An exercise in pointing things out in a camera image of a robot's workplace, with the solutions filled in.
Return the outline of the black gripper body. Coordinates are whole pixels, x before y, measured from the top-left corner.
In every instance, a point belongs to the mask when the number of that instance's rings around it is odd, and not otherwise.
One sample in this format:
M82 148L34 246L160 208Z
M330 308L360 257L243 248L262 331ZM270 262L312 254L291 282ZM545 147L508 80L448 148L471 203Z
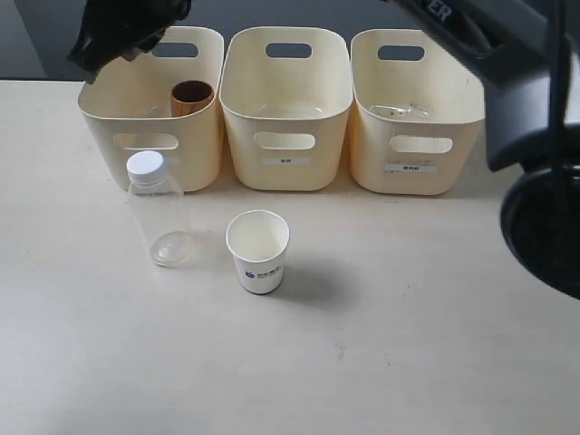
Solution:
M187 18L191 6L191 0L88 1L67 62L92 84L114 60L131 62L150 52L167 29Z

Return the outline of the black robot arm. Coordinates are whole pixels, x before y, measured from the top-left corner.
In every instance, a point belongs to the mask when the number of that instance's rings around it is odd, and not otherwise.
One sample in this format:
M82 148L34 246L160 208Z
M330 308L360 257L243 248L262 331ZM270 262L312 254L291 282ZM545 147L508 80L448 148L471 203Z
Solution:
M579 296L579 4L402 1L484 85L488 167L523 173L504 197L503 238L534 277Z

